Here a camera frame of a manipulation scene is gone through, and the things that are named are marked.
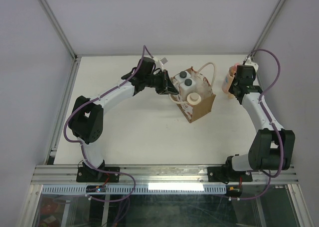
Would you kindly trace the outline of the peach pink-capped bottle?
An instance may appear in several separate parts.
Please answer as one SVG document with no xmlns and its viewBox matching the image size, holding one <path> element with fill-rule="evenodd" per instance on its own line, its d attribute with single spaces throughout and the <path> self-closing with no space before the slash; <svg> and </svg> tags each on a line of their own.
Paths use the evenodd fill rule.
<svg viewBox="0 0 319 227">
<path fill-rule="evenodd" d="M 222 91 L 225 93 L 225 94 L 229 94 L 229 88 L 232 84 L 232 81 L 235 77 L 235 73 L 236 73 L 236 70 L 237 70 L 237 64 L 231 66 L 224 78 L 224 81 L 223 81 L 223 84 L 222 84 Z"/>
</svg>

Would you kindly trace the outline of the cream wide-cap bottle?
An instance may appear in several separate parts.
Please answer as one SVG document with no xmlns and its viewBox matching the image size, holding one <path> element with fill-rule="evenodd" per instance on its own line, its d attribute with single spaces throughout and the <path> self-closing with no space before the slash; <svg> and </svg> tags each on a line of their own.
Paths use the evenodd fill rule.
<svg viewBox="0 0 319 227">
<path fill-rule="evenodd" d="M 201 96 L 196 92 L 192 92 L 188 94 L 186 100 L 189 103 L 189 105 L 197 105 L 201 102 Z"/>
</svg>

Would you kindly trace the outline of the brown canvas bag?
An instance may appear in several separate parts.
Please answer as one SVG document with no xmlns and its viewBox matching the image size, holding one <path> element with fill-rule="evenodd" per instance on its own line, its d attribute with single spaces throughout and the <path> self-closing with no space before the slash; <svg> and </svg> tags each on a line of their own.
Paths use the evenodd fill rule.
<svg viewBox="0 0 319 227">
<path fill-rule="evenodd" d="M 212 80 L 209 81 L 201 72 L 202 70 L 211 65 L 213 67 L 213 75 Z M 199 68 L 198 71 L 194 70 L 193 67 L 190 67 L 189 69 L 186 69 L 184 71 L 188 71 L 191 74 L 191 78 L 196 82 L 196 90 L 195 92 L 198 93 L 201 96 L 201 102 L 197 105 L 189 105 L 189 103 L 186 101 L 183 101 L 180 94 L 170 94 L 169 98 L 170 100 L 175 103 L 180 111 L 183 113 L 185 118 L 189 123 L 192 123 L 212 110 L 212 105 L 215 100 L 216 95 L 213 92 L 213 84 L 216 77 L 216 65 L 213 62 L 208 62 L 204 64 L 202 67 Z M 173 85 L 176 87 L 176 89 L 179 90 L 179 84 L 175 84 L 174 77 L 171 78 L 171 81 Z"/>
</svg>

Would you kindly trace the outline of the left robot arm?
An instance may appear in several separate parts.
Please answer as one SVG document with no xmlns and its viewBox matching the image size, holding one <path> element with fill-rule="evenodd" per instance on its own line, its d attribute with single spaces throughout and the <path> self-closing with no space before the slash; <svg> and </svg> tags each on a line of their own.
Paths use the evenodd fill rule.
<svg viewBox="0 0 319 227">
<path fill-rule="evenodd" d="M 122 101 L 137 95 L 146 87 L 154 88 L 159 95 L 178 95 L 168 71 L 162 69 L 159 59 L 142 57 L 137 67 L 121 77 L 122 83 L 94 98 L 79 96 L 64 126 L 64 138 L 79 143 L 87 176 L 93 181 L 104 177 L 105 162 L 93 143 L 103 132 L 104 115 Z"/>
</svg>

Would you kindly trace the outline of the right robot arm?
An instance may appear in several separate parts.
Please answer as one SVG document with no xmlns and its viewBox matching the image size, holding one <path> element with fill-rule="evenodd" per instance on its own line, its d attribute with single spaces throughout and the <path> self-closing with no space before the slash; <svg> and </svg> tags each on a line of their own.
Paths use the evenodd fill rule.
<svg viewBox="0 0 319 227">
<path fill-rule="evenodd" d="M 290 168 L 296 136 L 286 130 L 271 113 L 262 89 L 254 85 L 256 70 L 251 65 L 238 65 L 229 92 L 249 114 L 256 130 L 256 136 L 245 155 L 227 158 L 223 176 L 235 180 L 241 172 L 277 171 L 273 178 Z"/>
</svg>

